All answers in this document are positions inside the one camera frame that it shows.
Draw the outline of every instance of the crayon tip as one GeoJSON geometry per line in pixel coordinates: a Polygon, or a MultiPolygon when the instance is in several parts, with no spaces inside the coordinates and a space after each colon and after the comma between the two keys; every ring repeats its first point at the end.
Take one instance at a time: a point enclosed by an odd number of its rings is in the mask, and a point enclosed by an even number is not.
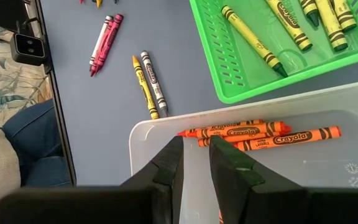
{"type": "Polygon", "coordinates": [[[284,129],[285,133],[290,133],[292,131],[292,128],[291,126],[284,126],[284,129]]]}
{"type": "Polygon", "coordinates": [[[148,55],[148,54],[149,54],[149,53],[144,50],[144,51],[142,51],[142,53],[140,53],[140,56],[143,57],[143,56],[148,55]]]}
{"type": "Polygon", "coordinates": [[[186,137],[186,131],[182,131],[182,132],[178,133],[177,136],[186,137]]]}
{"type": "Polygon", "coordinates": [[[121,19],[123,19],[123,18],[124,18],[124,16],[121,15],[120,13],[117,13],[116,16],[115,16],[115,19],[116,19],[116,20],[121,20],[121,19]]]}
{"type": "Polygon", "coordinates": [[[310,19],[311,23],[315,27],[318,27],[320,25],[320,21],[318,20],[318,17],[319,17],[318,10],[311,11],[306,16],[310,19]]]}
{"type": "Polygon", "coordinates": [[[284,78],[288,77],[287,72],[284,70],[284,67],[280,62],[273,66],[273,70],[282,75],[284,78]]]}
{"type": "Polygon", "coordinates": [[[135,57],[135,55],[132,55],[132,62],[133,62],[133,63],[139,63],[139,61],[137,60],[137,58],[135,57]]]}
{"type": "Polygon", "coordinates": [[[348,44],[345,43],[345,44],[341,44],[341,45],[338,45],[338,46],[334,47],[334,50],[336,52],[339,52],[339,51],[345,50],[347,47],[348,47],[348,44]]]}
{"type": "Polygon", "coordinates": [[[167,107],[161,108],[160,118],[167,118],[167,117],[169,117],[167,107]]]}
{"type": "Polygon", "coordinates": [[[342,131],[341,131],[341,129],[339,128],[339,126],[336,126],[335,128],[338,130],[339,137],[341,137],[341,136],[342,136],[342,131]]]}
{"type": "Polygon", "coordinates": [[[349,32],[350,30],[352,30],[352,29],[354,29],[356,27],[357,27],[357,24],[353,24],[351,26],[348,26],[348,27],[344,28],[342,31],[343,32],[349,32]]]}
{"type": "Polygon", "coordinates": [[[309,44],[309,45],[307,45],[306,47],[304,47],[303,49],[302,49],[302,51],[307,51],[307,50],[309,50],[311,47],[313,46],[313,44],[309,44]]]}
{"type": "Polygon", "coordinates": [[[192,133],[188,133],[187,134],[187,137],[194,137],[194,138],[197,138],[197,132],[192,132],[192,133]]]}

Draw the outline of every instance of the plastic container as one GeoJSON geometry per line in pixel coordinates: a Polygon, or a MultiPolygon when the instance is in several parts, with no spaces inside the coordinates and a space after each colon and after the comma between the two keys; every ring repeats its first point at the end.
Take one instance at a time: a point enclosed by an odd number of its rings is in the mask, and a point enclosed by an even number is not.
{"type": "MultiPolygon", "coordinates": [[[[137,124],[129,138],[132,175],[176,133],[248,119],[283,120],[294,131],[338,125],[342,137],[248,152],[302,186],[358,187],[358,83],[137,124]]],[[[185,180],[180,223],[218,223],[209,150],[185,139],[185,180]]]]}
{"type": "Polygon", "coordinates": [[[265,0],[190,0],[218,98],[235,103],[358,62],[358,0],[349,0],[357,28],[346,34],[349,48],[335,53],[324,27],[316,29],[299,0],[282,0],[313,43],[301,52],[265,0]],[[284,65],[274,72],[221,14],[229,5],[284,65]]]}

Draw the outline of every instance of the patterned fabric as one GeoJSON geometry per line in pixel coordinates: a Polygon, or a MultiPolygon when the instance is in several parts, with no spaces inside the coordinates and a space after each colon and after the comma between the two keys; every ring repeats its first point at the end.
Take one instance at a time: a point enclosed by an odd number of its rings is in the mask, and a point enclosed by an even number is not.
{"type": "MultiPolygon", "coordinates": [[[[0,39],[10,41],[12,32],[0,28],[0,39]]],[[[19,110],[51,99],[43,66],[17,63],[9,44],[0,41],[0,126],[19,110]]]]}

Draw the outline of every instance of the orange crayon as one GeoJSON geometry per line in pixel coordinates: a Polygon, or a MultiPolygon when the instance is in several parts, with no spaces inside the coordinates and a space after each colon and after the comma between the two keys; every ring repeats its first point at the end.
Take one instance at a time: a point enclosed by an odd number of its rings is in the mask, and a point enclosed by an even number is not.
{"type": "Polygon", "coordinates": [[[258,134],[258,133],[269,133],[279,131],[291,131],[291,127],[285,126],[283,121],[268,122],[262,124],[252,125],[239,125],[239,126],[216,126],[215,128],[203,128],[190,133],[189,137],[197,138],[209,138],[214,135],[218,136],[234,136],[243,134],[258,134]]]}
{"type": "MultiPolygon", "coordinates": [[[[217,126],[230,127],[230,126],[239,126],[239,125],[262,124],[263,122],[264,121],[262,119],[256,119],[256,120],[241,121],[241,122],[230,123],[230,124],[222,124],[222,125],[217,125],[217,126]]],[[[190,133],[193,133],[199,129],[203,129],[203,128],[187,129],[186,131],[182,131],[182,132],[178,133],[178,135],[183,136],[183,137],[189,137],[190,133]]]]}
{"type": "MultiPolygon", "coordinates": [[[[239,141],[245,141],[245,140],[251,140],[251,139],[260,139],[260,138],[268,138],[268,137],[272,137],[272,136],[280,136],[280,135],[283,135],[286,133],[288,133],[288,132],[286,132],[286,131],[273,132],[272,134],[269,134],[269,133],[243,134],[243,135],[238,135],[238,136],[225,136],[225,137],[223,137],[223,139],[226,140],[227,142],[239,142],[239,141]]],[[[210,141],[211,141],[211,138],[199,139],[198,146],[199,147],[209,146],[210,141]]]]}
{"type": "Polygon", "coordinates": [[[219,209],[219,224],[223,224],[223,218],[222,218],[222,213],[221,213],[220,209],[219,209]]]}
{"type": "Polygon", "coordinates": [[[341,130],[338,126],[329,128],[320,128],[310,131],[301,131],[298,133],[285,134],[264,139],[247,140],[235,143],[234,146],[241,151],[251,151],[257,149],[266,149],[270,147],[286,146],[301,142],[313,142],[325,139],[341,137],[341,130]]]}

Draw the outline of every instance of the crayon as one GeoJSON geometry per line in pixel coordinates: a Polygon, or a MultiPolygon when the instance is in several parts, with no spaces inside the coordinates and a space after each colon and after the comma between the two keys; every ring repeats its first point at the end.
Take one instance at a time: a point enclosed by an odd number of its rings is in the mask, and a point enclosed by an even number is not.
{"type": "Polygon", "coordinates": [[[270,135],[273,132],[279,131],[290,131],[291,127],[285,126],[283,121],[262,123],[262,124],[252,124],[252,125],[240,125],[240,126],[231,126],[224,127],[218,126],[217,128],[203,128],[196,130],[193,133],[190,133],[189,137],[197,138],[209,138],[213,135],[218,136],[234,136],[234,135],[243,135],[243,134],[258,134],[258,133],[269,133],[270,135]]]}
{"type": "Polygon", "coordinates": [[[140,84],[140,88],[142,89],[144,98],[146,99],[147,108],[149,109],[150,116],[152,117],[152,119],[158,119],[159,118],[158,112],[157,109],[155,108],[152,94],[149,90],[149,87],[147,86],[147,82],[144,77],[142,67],[140,66],[140,63],[135,56],[132,56],[132,62],[134,64],[134,69],[140,84]]]}
{"type": "Polygon", "coordinates": [[[106,31],[108,24],[110,22],[112,22],[112,20],[113,20],[113,18],[111,16],[106,16],[106,18],[104,19],[103,26],[102,26],[102,29],[100,31],[99,37],[98,37],[98,41],[96,41],[96,45],[94,46],[94,49],[93,49],[93,52],[92,52],[91,60],[89,61],[89,64],[91,65],[89,67],[89,70],[91,70],[91,67],[92,67],[92,65],[94,63],[94,59],[96,58],[96,54],[98,53],[100,43],[102,42],[103,34],[106,31]]]}
{"type": "Polygon", "coordinates": [[[264,139],[247,140],[235,143],[234,146],[242,151],[251,151],[257,149],[266,149],[270,147],[286,146],[301,142],[313,142],[325,139],[341,137],[341,130],[338,126],[329,128],[320,128],[310,131],[301,131],[298,133],[285,134],[264,139]]]}
{"type": "Polygon", "coordinates": [[[164,118],[168,116],[168,106],[165,101],[164,95],[162,94],[160,84],[158,83],[157,76],[155,75],[152,61],[150,60],[149,53],[143,51],[140,56],[142,57],[144,67],[146,69],[147,75],[149,76],[150,83],[155,95],[155,100],[157,100],[158,107],[161,110],[160,117],[164,118]]]}
{"type": "Polygon", "coordinates": [[[330,0],[316,0],[317,8],[320,11],[329,41],[336,52],[348,47],[342,27],[338,22],[330,0]]]}
{"type": "Polygon", "coordinates": [[[229,6],[222,8],[223,16],[237,29],[245,40],[256,50],[263,60],[277,73],[283,77],[288,77],[281,62],[271,51],[259,40],[259,38],[247,27],[247,25],[234,13],[229,6]]]}
{"type": "Polygon", "coordinates": [[[123,18],[124,18],[123,15],[116,14],[116,16],[112,22],[111,28],[106,29],[106,32],[108,32],[108,35],[105,38],[105,42],[102,43],[102,49],[100,51],[100,54],[98,55],[98,57],[96,57],[96,59],[94,61],[94,65],[96,64],[98,67],[97,70],[100,70],[103,67],[104,62],[106,61],[106,58],[107,58],[109,51],[111,49],[112,43],[114,42],[114,39],[116,38],[119,26],[121,25],[123,18]]]}
{"type": "MultiPolygon", "coordinates": [[[[235,123],[230,123],[230,124],[222,124],[222,125],[218,125],[218,126],[231,127],[231,126],[250,125],[250,124],[262,124],[262,123],[264,123],[264,121],[262,119],[256,119],[256,120],[250,120],[250,121],[235,122],[235,123]]],[[[213,128],[213,127],[217,127],[217,126],[208,126],[205,128],[213,128]]],[[[188,135],[190,133],[193,133],[196,130],[201,130],[201,129],[203,129],[203,128],[187,129],[186,131],[182,131],[182,132],[178,133],[178,135],[183,136],[183,137],[189,137],[188,135]]]]}
{"type": "Polygon", "coordinates": [[[318,12],[317,5],[314,0],[299,0],[301,7],[305,16],[310,20],[310,22],[315,26],[319,26],[320,13],[318,12]]]}
{"type": "Polygon", "coordinates": [[[220,209],[219,209],[219,224],[223,224],[223,218],[222,218],[222,213],[221,213],[220,209]]]}
{"type": "Polygon", "coordinates": [[[302,51],[309,50],[313,44],[310,42],[309,38],[302,31],[298,22],[294,19],[294,17],[288,12],[288,10],[284,7],[281,0],[266,0],[269,4],[270,8],[276,14],[278,19],[283,24],[284,28],[287,30],[289,35],[292,37],[296,45],[302,51]]]}
{"type": "Polygon", "coordinates": [[[356,20],[354,20],[352,11],[349,8],[346,0],[331,0],[338,22],[340,23],[343,32],[348,32],[356,28],[356,20]]]}
{"type": "Polygon", "coordinates": [[[108,25],[106,26],[106,30],[104,31],[102,40],[99,45],[99,49],[96,52],[96,56],[94,58],[92,66],[91,66],[91,77],[93,77],[93,75],[96,74],[96,72],[98,72],[100,70],[100,67],[98,65],[98,60],[101,55],[101,52],[103,51],[103,49],[108,41],[109,35],[111,34],[111,28],[112,28],[113,24],[114,24],[114,19],[109,21],[108,25]]]}
{"type": "MultiPolygon", "coordinates": [[[[243,134],[243,135],[238,135],[238,136],[224,136],[223,139],[227,142],[240,142],[240,141],[251,140],[251,139],[260,139],[260,138],[269,138],[272,136],[280,136],[280,135],[283,135],[286,133],[288,133],[288,132],[286,132],[286,131],[273,132],[272,134],[269,134],[269,133],[243,134]]],[[[211,142],[211,138],[199,139],[198,146],[199,147],[209,146],[210,142],[211,142]]]]}

